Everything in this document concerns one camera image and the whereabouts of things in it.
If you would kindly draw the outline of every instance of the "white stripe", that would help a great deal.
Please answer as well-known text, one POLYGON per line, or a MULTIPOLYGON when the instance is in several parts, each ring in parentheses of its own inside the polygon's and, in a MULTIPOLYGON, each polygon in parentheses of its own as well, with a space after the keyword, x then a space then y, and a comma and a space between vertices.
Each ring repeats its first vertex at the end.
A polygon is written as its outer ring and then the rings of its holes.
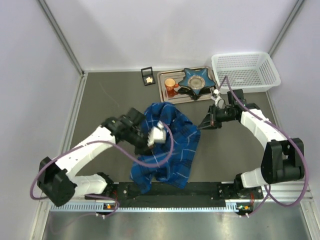
POLYGON ((175 139, 173 139, 173 141, 174 141, 174 143, 176 143, 177 145, 180 145, 179 143, 177 143, 177 142, 176 142, 176 140, 175 140, 175 139))
POLYGON ((180 162, 182 161, 182 157, 183 157, 183 155, 184 155, 184 150, 182 149, 182 151, 181 151, 181 159, 180 159, 180 162))
POLYGON ((154 118, 152 117, 152 114, 151 114, 151 123, 152 123, 152 127, 154 126, 154 118))
POLYGON ((153 157, 154 157, 154 160, 156 161, 156 164, 158 164, 158 167, 160 167, 156 156, 155 156, 154 154, 152 154, 152 155, 153 155, 153 157))
POLYGON ((196 131, 194 132, 194 133, 191 133, 187 138, 188 138, 188 144, 190 143, 190 137, 193 135, 193 134, 195 134, 195 133, 197 133, 196 131))
MULTIPOLYGON (((161 154, 159 154, 159 155, 156 155, 156 157, 159 158, 159 157, 162 157, 162 156, 168 155, 168 154, 169 154, 169 152, 165 152, 165 153, 161 153, 161 154)), ((171 156, 177 155, 177 154, 178 154, 178 152, 173 152, 171 156)), ((153 160, 153 159, 154 159, 154 157, 149 157, 149 158, 146 158, 143 162, 144 162, 144 163, 147 163, 147 162, 150 162, 150 161, 153 160)), ((136 165, 139 165, 139 164, 136 163, 136 162, 133 162, 133 166, 136 166, 136 165)))
POLYGON ((177 172, 176 174, 178 174, 178 175, 180 175, 180 176, 182 176, 182 177, 184 177, 184 178, 188 178, 187 176, 185 176, 185 175, 182 175, 181 173, 179 173, 179 172, 177 172))
POLYGON ((145 122, 146 122, 146 127, 148 128, 148 130, 150 130, 149 128, 149 125, 148 125, 148 121, 147 121, 147 118, 145 119, 145 122))
POLYGON ((183 149, 183 150, 187 150, 187 151, 190 151, 190 152, 196 152, 195 150, 191 150, 191 149, 183 149))
POLYGON ((165 107, 174 107, 174 106, 172 106, 172 105, 169 105, 169 104, 166 104, 163 108, 162 108, 162 110, 164 110, 165 109, 165 107))

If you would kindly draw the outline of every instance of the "small black box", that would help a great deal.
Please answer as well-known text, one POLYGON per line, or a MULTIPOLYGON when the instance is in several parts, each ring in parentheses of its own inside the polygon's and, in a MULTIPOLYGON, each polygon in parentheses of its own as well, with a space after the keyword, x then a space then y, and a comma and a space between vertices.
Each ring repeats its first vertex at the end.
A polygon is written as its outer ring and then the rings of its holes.
POLYGON ((142 68, 141 75, 142 75, 143 84, 145 86, 156 83, 156 80, 154 78, 154 71, 152 70, 152 66, 142 68))

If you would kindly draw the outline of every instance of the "blue star-shaped plate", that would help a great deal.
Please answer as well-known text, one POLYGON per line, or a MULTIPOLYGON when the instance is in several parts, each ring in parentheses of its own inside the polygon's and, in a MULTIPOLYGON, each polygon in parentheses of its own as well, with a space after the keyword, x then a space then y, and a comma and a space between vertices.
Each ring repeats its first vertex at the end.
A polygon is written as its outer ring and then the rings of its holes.
POLYGON ((192 90, 196 95, 200 93, 201 89, 212 88, 216 84, 209 78, 208 68, 202 70, 184 69, 185 77, 178 84, 182 88, 192 90))

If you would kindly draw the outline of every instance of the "cloth fold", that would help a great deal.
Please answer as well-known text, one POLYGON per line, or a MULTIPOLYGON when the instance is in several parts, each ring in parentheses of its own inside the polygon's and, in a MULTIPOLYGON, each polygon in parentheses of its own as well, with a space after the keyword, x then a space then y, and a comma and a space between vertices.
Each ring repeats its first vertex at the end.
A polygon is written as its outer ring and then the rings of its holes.
MULTIPOLYGON (((168 162, 161 167, 145 167, 134 162, 130 178, 143 194, 151 189, 153 177, 159 182, 183 189, 189 179, 191 165, 200 140, 200 131, 169 102, 153 103, 145 110, 144 115, 146 120, 141 124, 142 131, 147 133, 159 121, 162 121, 169 126, 173 134, 174 150, 168 162)), ((170 144, 170 137, 167 133, 165 144, 155 144, 153 155, 141 155, 138 159, 145 163, 158 163, 168 154, 170 144)))

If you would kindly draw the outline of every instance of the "metal tray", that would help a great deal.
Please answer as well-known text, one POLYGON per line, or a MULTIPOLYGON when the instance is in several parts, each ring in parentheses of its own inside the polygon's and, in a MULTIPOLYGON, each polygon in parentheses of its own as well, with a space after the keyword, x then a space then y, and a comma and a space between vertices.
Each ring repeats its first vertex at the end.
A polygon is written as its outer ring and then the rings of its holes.
MULTIPOLYGON (((217 86, 217 81, 215 79, 215 75, 213 70, 210 67, 207 66, 201 66, 201 67, 192 67, 190 69, 192 70, 201 70, 203 68, 208 69, 209 73, 209 78, 213 80, 217 86)), ((182 103, 189 103, 189 102, 194 102, 195 100, 192 100, 189 95, 187 94, 177 94, 173 97, 168 97, 167 95, 167 90, 165 87, 165 80, 166 79, 174 79, 176 83, 179 83, 182 81, 185 77, 185 72, 183 69, 178 69, 178 70, 171 70, 171 71, 160 71, 157 74, 157 79, 158 79, 158 86, 159 86, 159 93, 160 93, 160 99, 161 102, 169 102, 172 104, 182 104, 182 103)), ((209 100, 211 94, 204 94, 199 97, 198 100, 196 101, 203 101, 203 100, 209 100)))

